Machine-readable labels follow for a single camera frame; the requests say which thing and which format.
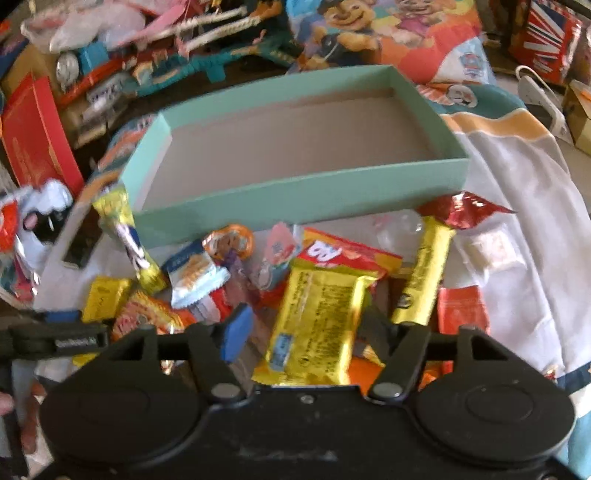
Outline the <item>red gift box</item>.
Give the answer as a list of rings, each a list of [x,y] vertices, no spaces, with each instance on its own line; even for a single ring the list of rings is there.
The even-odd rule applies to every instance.
[[[83,189],[46,77],[27,74],[8,99],[2,114],[2,144],[19,186],[39,188],[56,179],[73,196]]]

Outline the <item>tan cardboard box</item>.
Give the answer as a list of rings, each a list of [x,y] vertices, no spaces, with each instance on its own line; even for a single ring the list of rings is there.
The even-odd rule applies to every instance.
[[[563,114],[574,146],[591,155],[591,94],[590,87],[572,80],[563,100]]]

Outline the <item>white translucent candy packet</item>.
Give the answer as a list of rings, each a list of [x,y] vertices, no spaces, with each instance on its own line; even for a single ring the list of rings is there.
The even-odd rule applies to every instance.
[[[467,236],[463,250],[467,263],[483,282],[493,274],[527,267],[518,245],[505,226]]]

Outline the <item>mint green cardboard box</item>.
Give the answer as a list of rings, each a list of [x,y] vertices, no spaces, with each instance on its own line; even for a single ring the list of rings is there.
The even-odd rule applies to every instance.
[[[148,248],[412,208],[461,190],[469,156],[398,70],[274,77],[161,111],[121,174]]]

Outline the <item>large yellow snack packet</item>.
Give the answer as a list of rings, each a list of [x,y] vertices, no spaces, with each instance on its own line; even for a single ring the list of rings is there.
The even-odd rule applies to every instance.
[[[295,260],[252,380],[270,386],[348,384],[363,300],[383,275],[377,266]]]

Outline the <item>small yellow snack packet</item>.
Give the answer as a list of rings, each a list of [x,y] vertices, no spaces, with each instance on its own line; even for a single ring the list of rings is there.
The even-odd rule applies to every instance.
[[[91,283],[80,321],[86,325],[100,324],[107,329],[108,343],[116,318],[134,290],[135,281],[127,278],[97,276]]]

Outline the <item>orange red square packet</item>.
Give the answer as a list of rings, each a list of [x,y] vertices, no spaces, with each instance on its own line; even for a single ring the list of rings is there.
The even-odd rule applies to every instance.
[[[463,288],[441,288],[437,300],[439,331],[454,335],[462,326],[473,326],[489,333],[490,321],[486,304],[477,285]]]

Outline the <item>red shiny snack wrapper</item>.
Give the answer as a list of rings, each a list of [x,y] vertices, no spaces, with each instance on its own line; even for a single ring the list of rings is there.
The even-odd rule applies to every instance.
[[[475,228],[496,213],[514,214],[513,210],[468,191],[439,196],[416,211],[456,230]]]

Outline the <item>blue toy train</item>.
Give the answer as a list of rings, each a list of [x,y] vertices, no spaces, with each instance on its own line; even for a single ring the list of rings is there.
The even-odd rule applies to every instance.
[[[106,47],[94,41],[74,51],[59,55],[56,67],[56,80],[62,91],[67,91],[81,78],[110,60]]]

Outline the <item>black smartphone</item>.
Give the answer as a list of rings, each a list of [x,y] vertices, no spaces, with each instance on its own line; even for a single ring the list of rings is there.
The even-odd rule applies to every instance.
[[[102,230],[96,220],[83,221],[63,255],[62,263],[72,269],[85,268],[101,235]]]

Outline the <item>orange red snack bag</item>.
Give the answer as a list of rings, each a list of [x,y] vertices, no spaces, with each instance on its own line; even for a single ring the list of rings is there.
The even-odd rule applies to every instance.
[[[159,335],[175,334],[197,323],[187,309],[172,309],[167,302],[135,291],[122,307],[111,330],[111,339],[118,341],[144,325],[154,326]]]

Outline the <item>blue white biscuit packet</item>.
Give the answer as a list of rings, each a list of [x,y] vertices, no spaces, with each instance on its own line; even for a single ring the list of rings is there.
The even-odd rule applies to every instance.
[[[221,288],[230,279],[225,267],[217,265],[200,240],[193,241],[162,265],[172,288],[170,305],[186,308]]]

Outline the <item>green yellow lolly wrapper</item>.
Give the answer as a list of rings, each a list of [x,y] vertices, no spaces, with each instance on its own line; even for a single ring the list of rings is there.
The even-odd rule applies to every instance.
[[[92,207],[99,216],[100,227],[125,250],[141,289],[148,295],[166,290],[168,280],[142,245],[136,230],[125,186],[108,184],[94,198]]]

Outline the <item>long yellow snack bar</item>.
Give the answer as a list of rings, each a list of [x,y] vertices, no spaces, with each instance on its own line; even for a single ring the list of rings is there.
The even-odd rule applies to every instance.
[[[391,321],[428,326],[438,296],[455,230],[433,216],[424,220],[424,234],[411,276]]]

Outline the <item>union jack red box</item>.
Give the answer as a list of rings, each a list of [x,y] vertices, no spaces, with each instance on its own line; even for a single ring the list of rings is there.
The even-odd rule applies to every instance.
[[[508,52],[546,82],[564,85],[583,29],[576,13],[558,1],[519,1]]]

